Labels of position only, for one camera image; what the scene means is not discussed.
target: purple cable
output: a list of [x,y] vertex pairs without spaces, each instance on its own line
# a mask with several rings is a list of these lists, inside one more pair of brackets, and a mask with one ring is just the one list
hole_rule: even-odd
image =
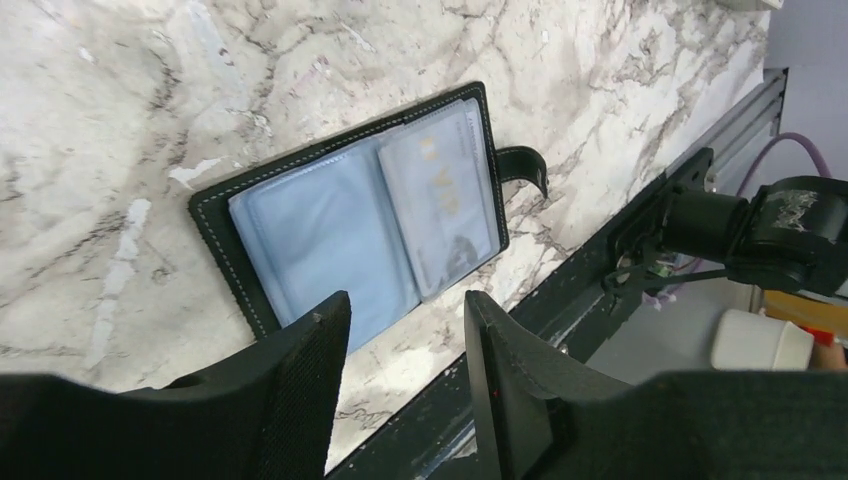
[[[766,158],[766,155],[768,155],[768,153],[771,151],[771,149],[775,145],[777,145],[778,143],[780,143],[783,140],[794,140],[797,143],[799,143],[802,147],[804,147],[804,150],[807,151],[807,155],[809,155],[810,160],[813,161],[813,164],[815,165],[816,171],[818,172],[819,176],[824,177],[824,178],[833,178],[833,174],[830,172],[830,167],[827,166],[827,162],[824,161],[824,157],[822,157],[821,152],[819,151],[818,147],[816,147],[816,145],[813,143],[812,140],[805,137],[804,135],[801,135],[800,133],[795,133],[795,132],[778,133],[777,135],[774,136],[774,138],[769,140],[769,142],[766,144],[766,146],[763,147],[762,150],[760,150],[760,153],[759,153],[759,155],[757,155],[757,158],[754,159],[754,163],[751,164],[751,168],[749,168],[748,173],[745,174],[745,178],[742,180],[742,184],[739,185],[739,190],[736,192],[737,197],[741,196],[742,193],[745,191],[745,188],[751,182],[751,179],[754,177],[754,173],[756,173],[757,169],[760,167],[760,163],[762,163],[763,159]],[[698,268],[701,267],[702,261],[703,260],[700,259],[700,258],[695,260],[695,262],[692,264],[692,269],[690,270],[690,272],[691,273],[697,272]],[[685,283],[678,283],[677,285],[674,285],[671,288],[669,288],[665,292],[665,294],[667,296],[674,295],[677,291],[679,291],[681,288],[683,288],[684,285],[686,285],[686,284]]]

